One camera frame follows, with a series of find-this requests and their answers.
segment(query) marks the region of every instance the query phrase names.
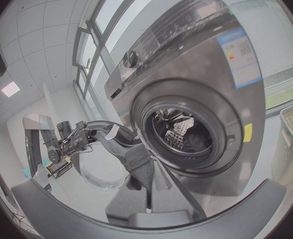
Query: ceiling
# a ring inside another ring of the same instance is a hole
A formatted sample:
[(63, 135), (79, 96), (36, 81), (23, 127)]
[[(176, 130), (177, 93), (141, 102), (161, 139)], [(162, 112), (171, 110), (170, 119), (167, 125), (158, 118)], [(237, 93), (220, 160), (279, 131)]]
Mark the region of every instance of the ceiling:
[[(0, 44), (7, 72), (0, 77), (0, 131), (18, 111), (72, 86), (75, 35), (88, 0), (13, 0), (0, 18)], [(14, 81), (20, 91), (8, 98), (1, 89)]]

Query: laundry basket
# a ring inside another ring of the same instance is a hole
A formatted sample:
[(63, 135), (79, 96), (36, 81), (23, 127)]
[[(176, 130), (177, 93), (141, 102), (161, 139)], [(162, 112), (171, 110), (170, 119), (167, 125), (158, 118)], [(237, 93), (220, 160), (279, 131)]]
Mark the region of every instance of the laundry basket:
[(280, 111), (281, 129), (272, 162), (273, 180), (281, 185), (293, 181), (293, 105)]

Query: blue cushion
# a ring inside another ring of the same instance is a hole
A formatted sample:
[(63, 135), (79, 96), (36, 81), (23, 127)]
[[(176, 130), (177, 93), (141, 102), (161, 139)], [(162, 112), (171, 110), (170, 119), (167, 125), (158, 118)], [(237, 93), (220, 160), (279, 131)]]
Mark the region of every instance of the blue cushion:
[(46, 167), (50, 162), (50, 159), (46, 157), (45, 159), (43, 159), (43, 166)]
[[(48, 157), (45, 158), (45, 159), (43, 159), (43, 166), (46, 167), (50, 162), (51, 161), (50, 161), (50, 159)], [(29, 168), (23, 169), (22, 172), (24, 173), (24, 176), (26, 178), (31, 177), (31, 173), (30, 173), (30, 169)]]
[(22, 172), (24, 173), (24, 176), (26, 178), (31, 177), (31, 173), (30, 173), (30, 169), (29, 168), (23, 169)]

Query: white wall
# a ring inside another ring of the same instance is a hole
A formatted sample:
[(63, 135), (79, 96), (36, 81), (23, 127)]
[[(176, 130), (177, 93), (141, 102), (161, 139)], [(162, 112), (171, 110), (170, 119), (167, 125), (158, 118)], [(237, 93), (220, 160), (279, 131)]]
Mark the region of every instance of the white wall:
[(0, 174), (9, 188), (25, 179), (22, 169), (9, 134), (0, 133)]
[[(54, 109), (56, 110), (56, 113), (59, 114), (59, 119), (61, 121), (70, 121), (72, 128), (75, 128), (75, 124), (81, 120), (87, 121), (87, 117), (80, 105), (73, 87), (55, 92), (51, 94), (51, 97), (54, 103)], [(51, 117), (50, 108), (47, 104), (46, 98), (42, 98), (32, 103), (7, 121), (9, 135), (17, 155), (23, 167), (28, 168), (29, 165), (25, 146), (25, 130), (22, 125), (22, 118), (24, 114), (43, 114)], [(60, 139), (56, 125), (55, 133), (57, 138)], [(42, 159), (45, 159), (48, 157), (48, 152), (43, 143), (43, 141), (40, 141), (40, 151)]]
[(82, 109), (80, 101), (73, 87), (69, 87), (51, 94), (54, 109), (62, 121), (69, 121), (72, 128), (76, 127), (79, 121), (88, 121)]

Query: gray cloth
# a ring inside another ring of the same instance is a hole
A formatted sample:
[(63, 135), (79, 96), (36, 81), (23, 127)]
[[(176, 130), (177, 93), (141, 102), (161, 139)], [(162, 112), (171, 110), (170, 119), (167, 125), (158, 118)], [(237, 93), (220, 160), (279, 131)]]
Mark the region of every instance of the gray cloth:
[(154, 174), (154, 162), (143, 143), (136, 145), (122, 146), (113, 138), (106, 140), (105, 136), (108, 133), (105, 128), (97, 129), (95, 138), (117, 159), (120, 160), (125, 169), (130, 175), (136, 178), (142, 186), (151, 192), (152, 180)]

